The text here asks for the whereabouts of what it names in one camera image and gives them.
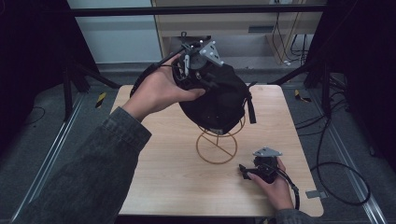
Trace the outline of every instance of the hand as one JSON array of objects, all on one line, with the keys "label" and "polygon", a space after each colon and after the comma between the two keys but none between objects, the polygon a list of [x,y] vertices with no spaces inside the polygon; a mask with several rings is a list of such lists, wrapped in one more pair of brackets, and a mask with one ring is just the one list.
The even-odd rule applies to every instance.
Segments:
[{"label": "hand", "polygon": [[[279,169],[286,171],[285,165],[282,160],[277,157],[277,163]],[[262,188],[264,193],[267,195],[271,205],[276,211],[282,209],[294,208],[293,202],[290,196],[290,188],[288,182],[280,175],[277,176],[276,180],[272,184],[268,184],[263,181],[259,176],[252,173],[247,173],[251,180]]]},{"label": "hand", "polygon": [[163,64],[164,66],[146,77],[122,108],[141,121],[147,115],[161,111],[169,105],[182,101],[193,101],[204,95],[204,89],[184,91],[176,85],[170,65],[179,56],[176,55],[169,59]]}]

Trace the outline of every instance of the wooden table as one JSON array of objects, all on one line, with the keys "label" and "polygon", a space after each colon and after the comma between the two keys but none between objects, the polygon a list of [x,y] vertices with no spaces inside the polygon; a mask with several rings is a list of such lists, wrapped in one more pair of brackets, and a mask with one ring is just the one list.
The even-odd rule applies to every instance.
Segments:
[{"label": "wooden table", "polygon": [[[120,88],[113,110],[128,100],[131,88]],[[247,119],[242,131],[234,136],[238,145],[236,156],[224,164],[211,164],[201,159],[196,141],[202,131],[184,115],[178,104],[145,118],[143,124],[152,132],[152,137],[140,154],[120,214],[272,216],[274,209],[262,190],[252,181],[243,179],[238,169],[238,164],[253,168],[252,153],[270,147],[283,153],[281,160],[300,190],[300,210],[312,217],[321,216],[320,199],[308,199],[305,195],[316,187],[283,91],[271,85],[256,85],[250,89],[257,123],[250,124]],[[228,140],[220,139],[220,143],[230,143]]]}]

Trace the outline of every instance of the copper wire stand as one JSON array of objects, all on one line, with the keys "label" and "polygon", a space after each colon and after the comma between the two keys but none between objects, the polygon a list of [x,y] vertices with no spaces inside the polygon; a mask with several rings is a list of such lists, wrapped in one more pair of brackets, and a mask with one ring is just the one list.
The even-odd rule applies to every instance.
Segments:
[{"label": "copper wire stand", "polygon": [[[195,145],[198,155],[204,161],[207,161],[212,164],[224,164],[224,163],[232,160],[235,157],[236,152],[238,151],[238,143],[234,136],[243,129],[243,127],[245,126],[245,122],[246,122],[246,118],[244,116],[241,120],[239,120],[239,128],[234,133],[226,133],[224,135],[214,134],[214,133],[211,133],[209,130],[205,130],[202,127],[199,127],[203,132],[198,136],[196,145]],[[212,146],[214,146],[214,150],[219,150],[219,151],[224,152],[225,159],[220,160],[220,161],[214,161],[214,160],[211,160],[210,158],[208,158],[207,156],[204,156],[203,149],[202,148],[200,149],[199,143],[200,143],[200,141],[202,143],[202,141],[205,141],[205,140],[207,142],[209,142]],[[229,142],[224,144],[224,145],[227,145],[227,148],[224,147],[222,145],[224,140],[233,141],[233,148],[228,146],[228,145],[230,145]]]}]

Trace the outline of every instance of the jacket sleeve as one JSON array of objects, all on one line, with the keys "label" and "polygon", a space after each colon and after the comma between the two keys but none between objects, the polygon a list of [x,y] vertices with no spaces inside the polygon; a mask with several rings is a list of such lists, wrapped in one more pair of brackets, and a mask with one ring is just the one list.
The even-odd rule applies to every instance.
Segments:
[{"label": "jacket sleeve", "polygon": [[314,219],[296,209],[283,209],[276,213],[276,224],[314,224]]},{"label": "jacket sleeve", "polygon": [[14,223],[113,223],[151,133],[117,108]]}]

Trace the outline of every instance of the gray floor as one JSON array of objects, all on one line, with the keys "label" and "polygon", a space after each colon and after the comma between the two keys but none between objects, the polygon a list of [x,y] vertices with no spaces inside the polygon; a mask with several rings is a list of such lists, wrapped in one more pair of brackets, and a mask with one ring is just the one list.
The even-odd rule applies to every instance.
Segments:
[{"label": "gray floor", "polygon": [[[246,82],[259,81],[266,83],[286,75],[300,65],[299,61],[291,65],[276,64],[268,43],[263,36],[212,36],[217,41],[217,47],[222,60],[235,68],[238,76]],[[136,76],[146,64],[105,65],[99,67],[103,75],[120,84],[133,84]],[[304,74],[299,75],[282,86],[290,113],[296,124],[321,115],[318,99],[320,87],[306,90],[302,81]],[[50,164],[51,175],[62,164],[71,159],[71,155],[87,134],[108,115],[114,102],[117,90],[112,90],[93,79],[89,93],[76,93],[75,101],[81,101],[79,113],[68,131],[60,151],[51,154],[54,159]],[[303,97],[314,100],[311,103],[298,100],[294,91],[299,90]],[[106,92],[106,98],[100,108],[95,108],[100,93]],[[344,100],[342,94],[333,97],[332,103]],[[64,105],[62,85],[40,93],[35,99],[35,108],[26,120],[27,124],[12,145],[12,153],[0,162],[0,220],[7,222],[19,208],[26,193],[40,171],[42,162],[46,159],[59,130],[63,127]],[[352,115],[346,111],[347,104],[340,104],[332,113],[332,123],[324,134],[320,148],[320,161],[339,161],[355,167],[366,179],[372,191],[372,198],[364,206],[354,206],[341,203],[334,196],[322,199],[324,214],[317,218],[317,223],[396,223],[394,213],[396,197],[396,175],[383,159],[372,157],[369,146]],[[316,164],[320,134],[325,119],[307,128],[299,129],[298,134],[310,167]],[[352,202],[358,202],[364,197],[364,188],[360,179],[344,168],[324,166],[320,168],[323,182],[336,196]],[[316,171],[313,173],[317,187],[322,187]]]}]

